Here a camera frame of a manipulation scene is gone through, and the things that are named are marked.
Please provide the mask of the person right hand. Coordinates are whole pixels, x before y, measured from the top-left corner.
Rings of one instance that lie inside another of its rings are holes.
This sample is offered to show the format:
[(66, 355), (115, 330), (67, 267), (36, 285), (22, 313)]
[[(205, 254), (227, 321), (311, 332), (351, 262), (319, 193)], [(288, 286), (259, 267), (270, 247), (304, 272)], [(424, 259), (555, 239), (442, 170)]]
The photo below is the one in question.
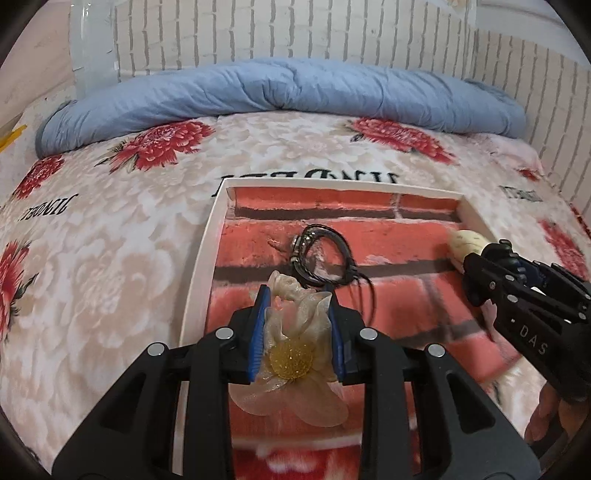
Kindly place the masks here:
[(538, 406), (526, 427), (525, 440), (530, 444), (542, 440), (555, 419), (559, 420), (568, 438), (572, 439), (586, 420), (589, 407), (589, 402), (568, 403), (546, 383), (540, 391)]

